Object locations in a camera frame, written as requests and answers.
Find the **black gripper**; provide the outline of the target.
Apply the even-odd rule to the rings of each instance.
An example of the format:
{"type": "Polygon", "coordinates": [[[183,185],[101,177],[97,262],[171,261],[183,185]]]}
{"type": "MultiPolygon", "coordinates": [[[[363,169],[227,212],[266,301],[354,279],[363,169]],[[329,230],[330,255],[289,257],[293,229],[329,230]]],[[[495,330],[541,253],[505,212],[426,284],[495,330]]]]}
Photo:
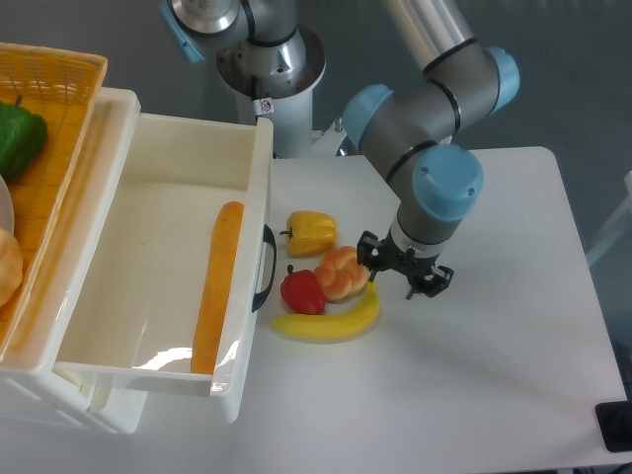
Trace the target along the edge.
{"type": "Polygon", "coordinates": [[[391,236],[382,242],[368,230],[362,232],[356,245],[356,254],[358,263],[368,271],[369,281],[374,281],[379,272],[386,271],[405,276],[410,285],[407,299],[416,294],[435,297],[449,288],[453,278],[452,268],[434,266],[437,256],[416,257],[414,250],[400,250],[391,236]]]}

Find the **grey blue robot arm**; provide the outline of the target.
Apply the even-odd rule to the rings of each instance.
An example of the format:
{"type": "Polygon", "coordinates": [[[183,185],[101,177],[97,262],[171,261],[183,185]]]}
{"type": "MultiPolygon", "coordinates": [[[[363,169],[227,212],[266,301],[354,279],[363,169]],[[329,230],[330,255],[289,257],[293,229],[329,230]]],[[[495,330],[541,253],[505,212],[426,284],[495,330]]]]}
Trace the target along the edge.
{"type": "MultiPolygon", "coordinates": [[[[405,99],[366,87],[343,111],[347,138],[400,200],[387,235],[364,232],[357,256],[371,274],[397,272],[412,294],[433,297],[453,276],[437,258],[483,185],[478,159],[452,137],[509,103],[519,72],[504,50],[477,42],[452,1],[389,1],[386,9],[424,81],[405,99]]],[[[160,11],[190,61],[214,58],[240,121],[272,122],[277,157],[311,149],[313,91],[326,59],[295,2],[165,1],[160,11]]]]}

